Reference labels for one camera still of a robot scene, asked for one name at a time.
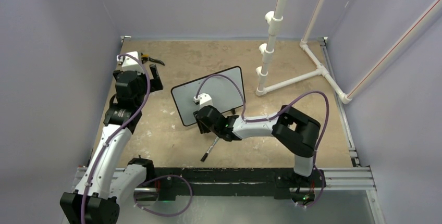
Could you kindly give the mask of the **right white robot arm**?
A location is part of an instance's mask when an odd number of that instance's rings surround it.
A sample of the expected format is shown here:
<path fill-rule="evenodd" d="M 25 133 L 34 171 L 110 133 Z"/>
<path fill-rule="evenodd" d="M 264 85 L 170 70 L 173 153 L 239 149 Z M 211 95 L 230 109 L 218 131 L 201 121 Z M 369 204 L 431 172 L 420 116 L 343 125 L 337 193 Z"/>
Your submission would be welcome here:
<path fill-rule="evenodd" d="M 294 154 L 292 178 L 305 186 L 313 179 L 315 153 L 324 135 L 321 124 L 305 113 L 284 105 L 279 112 L 264 118 L 225 117 L 208 105 L 193 113 L 200 133 L 214 133 L 224 141 L 241 141 L 252 137 L 274 137 Z"/>

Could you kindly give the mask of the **black framed whiteboard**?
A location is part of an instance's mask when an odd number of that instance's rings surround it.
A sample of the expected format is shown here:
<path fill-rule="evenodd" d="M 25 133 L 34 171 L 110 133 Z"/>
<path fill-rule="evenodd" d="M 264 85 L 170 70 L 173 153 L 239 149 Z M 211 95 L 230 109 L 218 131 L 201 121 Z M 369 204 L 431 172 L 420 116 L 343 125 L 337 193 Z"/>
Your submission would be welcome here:
<path fill-rule="evenodd" d="M 242 69 L 239 66 L 207 75 L 171 89 L 171 95 L 183 126 L 196 123 L 193 113 L 212 105 L 220 113 L 238 109 L 245 102 Z"/>

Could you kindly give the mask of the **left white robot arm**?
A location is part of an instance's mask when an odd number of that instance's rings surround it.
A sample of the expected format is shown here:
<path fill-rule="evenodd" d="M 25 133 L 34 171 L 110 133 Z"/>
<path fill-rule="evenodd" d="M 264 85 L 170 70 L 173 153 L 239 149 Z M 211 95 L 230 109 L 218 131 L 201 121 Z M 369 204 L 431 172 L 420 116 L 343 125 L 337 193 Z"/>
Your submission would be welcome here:
<path fill-rule="evenodd" d="M 142 116 L 150 93 L 162 90 L 157 66 L 122 67 L 115 70 L 115 94 L 109 100 L 96 152 L 71 193 L 64 193 L 60 206 L 68 223 L 116 223 L 120 204 L 137 185 L 155 182 L 153 162 L 133 158 L 117 179 L 114 173 L 125 146 Z"/>

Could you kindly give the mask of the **white black marker pen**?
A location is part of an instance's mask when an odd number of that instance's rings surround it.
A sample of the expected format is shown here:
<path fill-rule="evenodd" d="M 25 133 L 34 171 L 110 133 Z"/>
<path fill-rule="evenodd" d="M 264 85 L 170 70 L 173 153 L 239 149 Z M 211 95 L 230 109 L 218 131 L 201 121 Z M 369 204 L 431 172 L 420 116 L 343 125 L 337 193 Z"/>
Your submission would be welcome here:
<path fill-rule="evenodd" d="M 213 141 L 213 143 L 211 144 L 211 146 L 207 149 L 207 151 L 204 153 L 204 155 L 200 159 L 201 162 L 206 161 L 207 157 L 209 156 L 210 152 L 213 150 L 214 146 L 217 144 L 218 141 L 219 141 L 219 137 L 216 137 L 215 140 Z"/>

